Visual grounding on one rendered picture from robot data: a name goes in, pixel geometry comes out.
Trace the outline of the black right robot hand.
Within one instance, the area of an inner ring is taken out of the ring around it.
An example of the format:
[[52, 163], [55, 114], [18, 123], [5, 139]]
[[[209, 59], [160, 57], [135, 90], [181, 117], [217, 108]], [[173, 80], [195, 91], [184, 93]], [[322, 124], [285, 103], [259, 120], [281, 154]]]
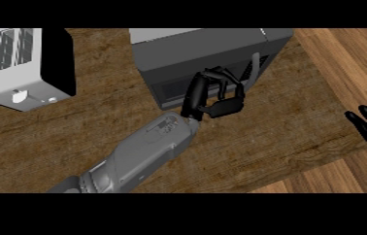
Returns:
[[367, 141], [367, 105], [359, 105], [357, 111], [362, 117], [359, 117], [352, 111], [346, 111], [343, 115], [349, 120], [349, 122], [352, 123], [363, 140]]

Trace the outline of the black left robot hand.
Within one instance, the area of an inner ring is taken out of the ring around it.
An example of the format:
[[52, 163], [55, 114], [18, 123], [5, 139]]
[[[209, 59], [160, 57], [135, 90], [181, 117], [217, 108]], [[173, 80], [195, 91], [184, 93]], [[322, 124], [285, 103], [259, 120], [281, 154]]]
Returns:
[[[228, 82], [235, 85], [232, 98], [225, 97]], [[210, 106], [206, 105], [209, 84], [219, 86], [217, 101]], [[194, 74], [189, 81], [182, 100], [181, 116], [201, 121], [203, 114], [207, 114], [210, 118], [231, 115], [241, 110], [243, 99], [243, 85], [232, 73], [222, 67], [204, 69]]]

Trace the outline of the dark grey microwave door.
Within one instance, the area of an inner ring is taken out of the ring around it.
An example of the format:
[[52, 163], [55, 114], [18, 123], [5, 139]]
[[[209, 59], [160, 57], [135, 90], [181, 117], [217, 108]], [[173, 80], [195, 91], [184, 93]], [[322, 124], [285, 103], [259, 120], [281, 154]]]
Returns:
[[225, 44], [217, 39], [201, 43], [175, 38], [133, 44], [132, 59], [156, 104], [161, 110], [179, 106], [194, 74], [220, 66], [243, 81], [251, 54], [266, 45], [263, 37]]

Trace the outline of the dark grey microwave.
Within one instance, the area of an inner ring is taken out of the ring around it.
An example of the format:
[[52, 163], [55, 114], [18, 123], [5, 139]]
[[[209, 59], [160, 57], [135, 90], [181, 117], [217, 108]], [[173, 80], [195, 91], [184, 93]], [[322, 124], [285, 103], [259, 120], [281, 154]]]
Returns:
[[132, 28], [129, 35], [131, 45], [170, 38], [184, 42], [198, 41], [201, 43], [217, 39], [228, 44], [244, 38], [263, 37], [266, 45], [262, 51], [251, 54], [251, 61], [243, 75], [244, 80], [240, 81], [243, 87], [250, 88], [288, 42], [291, 30], [288, 28]]

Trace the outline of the white and black toaster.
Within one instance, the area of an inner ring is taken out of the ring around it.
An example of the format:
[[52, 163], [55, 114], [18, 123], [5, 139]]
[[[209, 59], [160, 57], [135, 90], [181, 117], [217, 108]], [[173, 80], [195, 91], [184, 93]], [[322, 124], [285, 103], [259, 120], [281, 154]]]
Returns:
[[73, 39], [64, 28], [0, 28], [0, 106], [20, 112], [76, 95]]

